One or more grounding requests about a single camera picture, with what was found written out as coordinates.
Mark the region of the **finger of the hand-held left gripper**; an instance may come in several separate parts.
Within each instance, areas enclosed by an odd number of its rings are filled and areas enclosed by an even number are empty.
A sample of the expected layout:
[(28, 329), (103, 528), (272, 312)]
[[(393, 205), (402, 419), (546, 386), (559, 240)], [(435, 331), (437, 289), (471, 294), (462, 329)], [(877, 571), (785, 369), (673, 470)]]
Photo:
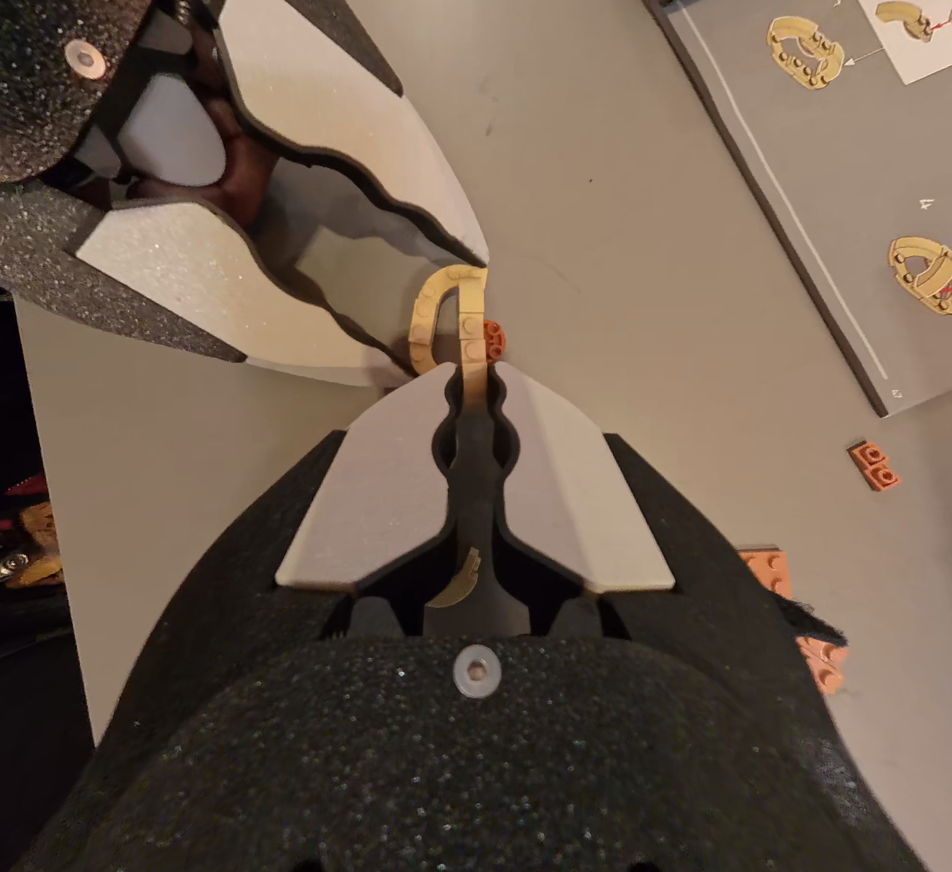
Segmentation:
[(240, 110), (292, 156), (343, 165), (385, 210), (459, 258), (489, 249), (455, 172), (410, 101), (286, 0), (224, 0), (218, 41)]
[(351, 387), (395, 388), (410, 380), (326, 309), (282, 290), (245, 235), (206, 204), (130, 204), (107, 212), (76, 256), (240, 350), (250, 365)]

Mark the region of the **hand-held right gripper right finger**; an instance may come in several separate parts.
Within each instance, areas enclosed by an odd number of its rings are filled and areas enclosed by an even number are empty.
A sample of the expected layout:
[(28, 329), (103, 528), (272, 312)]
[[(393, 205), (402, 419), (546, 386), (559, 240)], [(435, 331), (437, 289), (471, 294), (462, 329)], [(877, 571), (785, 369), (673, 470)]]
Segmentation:
[(674, 577), (601, 429), (507, 363), (502, 414), (519, 450), (505, 478), (506, 523), (519, 541), (596, 593), (662, 591)]

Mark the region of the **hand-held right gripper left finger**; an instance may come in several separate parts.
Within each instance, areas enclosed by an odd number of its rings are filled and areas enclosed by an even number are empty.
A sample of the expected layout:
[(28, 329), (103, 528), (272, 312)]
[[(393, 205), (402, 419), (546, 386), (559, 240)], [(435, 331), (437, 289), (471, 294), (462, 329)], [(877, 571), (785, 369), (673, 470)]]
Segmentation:
[(446, 477), (433, 438), (446, 419), (446, 363), (392, 391), (349, 427), (276, 572), (284, 587), (353, 590), (435, 537)]

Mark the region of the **person's left hand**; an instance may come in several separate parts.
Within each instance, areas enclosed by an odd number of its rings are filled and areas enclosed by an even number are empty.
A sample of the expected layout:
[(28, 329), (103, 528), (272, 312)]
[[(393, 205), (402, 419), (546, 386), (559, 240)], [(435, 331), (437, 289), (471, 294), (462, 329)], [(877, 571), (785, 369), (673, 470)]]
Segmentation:
[(279, 155), (244, 131), (225, 97), (209, 94), (202, 104), (226, 155), (225, 172), (210, 186), (207, 200), (247, 228), (261, 212)]

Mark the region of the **tan quarter-round brick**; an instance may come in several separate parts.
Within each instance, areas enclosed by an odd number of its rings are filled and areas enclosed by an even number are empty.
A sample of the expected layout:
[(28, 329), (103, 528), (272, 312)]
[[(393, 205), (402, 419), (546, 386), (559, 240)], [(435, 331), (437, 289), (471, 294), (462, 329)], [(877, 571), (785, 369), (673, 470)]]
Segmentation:
[(438, 595), (426, 603), (425, 607), (445, 609), (464, 601), (478, 582), (481, 561), (479, 550), (471, 546), (459, 571)]

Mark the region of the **brown studded plate brick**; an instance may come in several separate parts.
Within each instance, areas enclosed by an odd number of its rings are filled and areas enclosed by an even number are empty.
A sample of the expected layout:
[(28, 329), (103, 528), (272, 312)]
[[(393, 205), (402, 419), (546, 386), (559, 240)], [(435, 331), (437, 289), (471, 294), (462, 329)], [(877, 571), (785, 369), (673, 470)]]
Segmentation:
[(819, 691), (834, 695), (843, 685), (842, 666), (848, 653), (845, 636), (793, 598), (786, 553), (778, 548), (738, 551), (747, 568), (771, 594)]

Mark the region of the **grey instruction booklet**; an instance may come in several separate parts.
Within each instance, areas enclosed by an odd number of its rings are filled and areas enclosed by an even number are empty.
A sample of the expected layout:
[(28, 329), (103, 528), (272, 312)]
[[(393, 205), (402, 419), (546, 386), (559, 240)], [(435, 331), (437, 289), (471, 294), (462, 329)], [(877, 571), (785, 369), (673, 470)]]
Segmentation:
[(951, 388), (951, 0), (651, 0), (882, 417)]

